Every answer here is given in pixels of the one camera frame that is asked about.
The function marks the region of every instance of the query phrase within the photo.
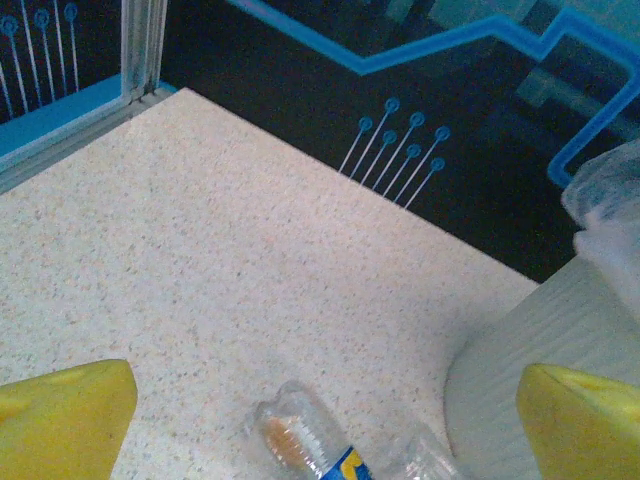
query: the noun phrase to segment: blue circle dot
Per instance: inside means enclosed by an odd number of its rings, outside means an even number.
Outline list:
[[[0,32],[4,33],[7,37],[13,37],[18,31],[18,20],[11,15],[5,15],[0,19]]]
[[[439,172],[444,168],[444,158],[438,157],[431,160],[431,170]]]
[[[36,24],[36,27],[44,30],[47,25],[49,25],[49,12],[47,12],[47,10],[44,8],[38,9],[33,22]]]
[[[409,145],[409,148],[407,148],[407,156],[409,158],[416,158],[418,155],[420,155],[421,151],[422,149],[420,148],[420,145],[414,143],[412,145]]]
[[[444,142],[451,136],[451,130],[449,127],[440,127],[436,130],[436,140]]]
[[[422,112],[416,112],[409,117],[409,125],[412,127],[420,127],[424,125],[425,116]]]
[[[384,109],[387,113],[395,113],[400,108],[400,100],[396,97],[391,97],[389,100],[384,102]]]
[[[382,135],[382,141],[387,145],[395,142],[398,139],[398,135],[393,130],[387,130]]]
[[[78,7],[75,3],[67,3],[67,6],[64,7],[64,18],[67,19],[67,22],[73,22],[78,16]]]
[[[358,127],[360,127],[360,130],[363,132],[371,130],[371,127],[373,127],[373,120],[371,120],[371,117],[362,117],[358,122]]]

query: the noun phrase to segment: white line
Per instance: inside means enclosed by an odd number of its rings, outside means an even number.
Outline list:
[[[378,124],[378,128],[376,128],[376,131],[373,132],[373,135],[371,136],[371,140],[369,140],[369,143],[367,143],[367,146],[365,147],[364,152],[362,152],[362,155],[360,155],[360,159],[358,160],[358,165],[360,165],[360,162],[362,161],[364,156],[367,154],[367,152],[371,148],[371,144],[378,136],[378,133],[380,133],[380,129],[382,128],[382,125],[384,125],[384,122],[387,120],[388,116],[389,116],[389,112],[386,112],[384,114],[384,117],[382,117],[382,120],[380,120],[380,123]]]
[[[402,195],[404,193],[406,188],[411,183],[411,180],[413,180],[413,177],[415,177],[416,173],[418,173],[418,170],[420,170],[420,168],[422,168],[422,165],[424,165],[424,162],[427,161],[427,158],[429,158],[429,155],[431,155],[431,152],[433,152],[433,149],[436,148],[436,145],[438,145],[438,143],[440,143],[440,142],[438,142],[438,140],[433,142],[433,145],[431,145],[431,148],[429,149],[429,151],[424,154],[424,157],[422,157],[422,160],[420,161],[420,164],[413,171],[413,173],[411,174],[411,177],[409,177],[409,180],[407,180],[407,183],[404,184],[404,187],[402,187],[402,190],[400,190],[400,193],[398,193],[398,195],[396,195],[396,198],[393,200],[393,203],[396,203],[398,201],[398,199],[400,198],[400,195]]]
[[[407,138],[409,138],[409,135],[411,135],[411,132],[413,132],[414,128],[415,127],[409,127],[409,130],[407,130],[407,133],[405,134],[404,138],[400,142],[400,145],[398,145],[398,148],[396,148],[396,151],[393,152],[393,155],[391,155],[391,158],[389,159],[389,161],[385,165],[384,170],[382,170],[382,173],[378,177],[378,180],[376,180],[376,183],[373,184],[373,188],[371,190],[375,190],[376,189],[376,187],[380,183],[380,180],[382,180],[382,177],[384,177],[384,174],[387,173],[387,170],[389,170],[389,167],[391,166],[391,164],[393,163],[395,158],[398,156],[398,152],[400,151],[400,149],[402,149],[402,146],[405,144],[405,142],[407,141]]]
[[[416,191],[413,193],[413,195],[411,196],[411,198],[409,199],[409,201],[407,202],[407,204],[404,206],[404,209],[406,210],[407,208],[409,208],[409,205],[411,205],[411,202],[413,202],[413,199],[416,198],[416,195],[418,195],[418,192],[420,192],[420,190],[422,190],[422,187],[424,187],[427,182],[429,181],[429,179],[431,178],[431,176],[435,173],[435,170],[432,168],[429,171],[429,175],[427,175],[427,178],[425,178],[422,183],[420,184],[420,186],[416,189]]]
[[[16,66],[16,75],[18,77],[18,86],[20,87],[20,94],[22,95],[22,106],[24,107],[24,113],[29,113],[29,104],[27,103],[27,94],[24,92],[24,83],[22,83],[22,70],[20,69],[20,62],[18,61],[18,52],[16,51],[16,40],[13,36],[9,37],[11,40],[11,50],[13,50],[13,63]]]
[[[73,51],[73,74],[76,80],[76,92],[80,89],[78,87],[78,59],[76,58],[76,30],[73,28],[73,22],[69,22],[71,26],[71,48]]]
[[[380,151],[384,150],[384,147],[386,147],[386,146],[387,146],[387,144],[386,144],[386,143],[383,143]],[[362,159],[363,159],[363,158],[364,158],[364,155],[360,157],[360,160],[358,160],[358,163],[356,163],[356,166],[355,166],[355,167],[353,167],[353,170],[351,171],[351,175],[349,175],[349,178],[353,178],[353,176],[356,174],[356,172],[357,172],[357,171],[358,171],[358,169],[360,168],[360,165],[362,164]]]
[[[64,68],[64,51],[62,50],[62,32],[60,31],[60,15],[58,14],[58,0],[53,0],[53,7],[56,13],[56,30],[58,32],[58,51],[60,52],[60,70],[62,72],[62,87],[64,96],[67,96],[67,74]]]
[[[22,5],[22,19],[24,20],[24,33],[27,36],[27,46],[29,47],[29,57],[31,58],[31,71],[33,72],[33,81],[36,85],[36,95],[38,96],[38,105],[42,106],[42,97],[40,96],[40,82],[38,81],[38,69],[36,68],[36,59],[33,55],[33,44],[31,43],[31,29],[27,18],[27,8],[24,6],[24,0],[20,0]]]
[[[11,98],[9,98],[9,89],[7,88],[7,80],[4,78],[4,71],[2,70],[2,62],[0,62],[0,83],[2,84],[2,93],[4,93],[4,100],[7,102],[7,110],[9,110],[9,118],[13,118],[13,107],[11,106]]]
[[[398,177],[400,176],[400,174],[404,171],[405,167],[407,166],[407,164],[409,163],[409,160],[411,160],[411,157],[407,156],[407,159],[404,161],[404,163],[402,164],[402,166],[398,169],[398,171],[396,172],[396,176],[393,177],[393,180],[391,180],[391,183],[389,183],[389,185],[387,186],[387,189],[384,191],[384,193],[382,194],[383,197],[387,196],[387,193],[389,193],[389,190],[391,190],[391,187],[393,186],[394,183],[396,183],[396,180],[398,179]]]
[[[387,148],[387,145],[389,144],[388,143],[382,144],[382,148],[378,152],[378,155],[376,155],[376,158],[373,159],[373,162],[371,162],[371,165],[369,165],[369,170],[367,170],[367,173],[364,175],[364,178],[360,182],[360,185],[364,185],[364,182],[367,181],[367,178],[369,178],[369,174],[371,173],[371,170],[373,170],[373,167],[375,167],[376,163],[378,163],[378,160],[380,159],[380,155],[382,155],[382,152],[384,152],[384,149]]]
[[[349,151],[347,152],[347,156],[344,157],[344,160],[342,161],[342,165],[340,165],[340,169],[338,170],[338,173],[342,173],[342,169],[344,168],[344,166],[347,164],[347,160],[349,160],[349,157],[351,156],[351,154],[353,153],[353,149],[356,148],[356,145],[358,143],[358,141],[360,140],[360,137],[362,137],[363,134],[363,130],[360,129],[360,131],[358,132],[358,135],[356,136],[356,139],[353,141],[353,143],[351,144],[351,148],[349,149]]]
[[[51,72],[51,57],[49,56],[49,43],[47,42],[47,34],[42,29],[42,43],[44,44],[44,56],[47,61],[47,74],[49,75],[49,89],[51,90],[51,101],[56,101],[56,92],[53,88],[53,73]]]

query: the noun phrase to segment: bottle label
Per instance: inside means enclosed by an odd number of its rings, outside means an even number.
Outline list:
[[[373,480],[373,477],[358,452],[350,447],[322,480]]]

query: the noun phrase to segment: metal frame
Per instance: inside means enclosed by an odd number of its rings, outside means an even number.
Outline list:
[[[157,91],[168,0],[122,0],[120,97],[0,158],[0,194],[170,95]]]

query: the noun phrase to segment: plastic water bottle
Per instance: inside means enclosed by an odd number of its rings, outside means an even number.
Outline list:
[[[383,462],[376,470],[382,480],[471,480],[424,423],[396,436],[376,458]]]
[[[254,457],[278,480],[373,480],[322,400],[297,381],[257,404],[245,432]],[[470,480],[431,431],[418,423],[376,455],[379,480]]]
[[[245,430],[274,478],[373,479],[329,409],[300,382],[285,383],[274,400],[259,403]]]

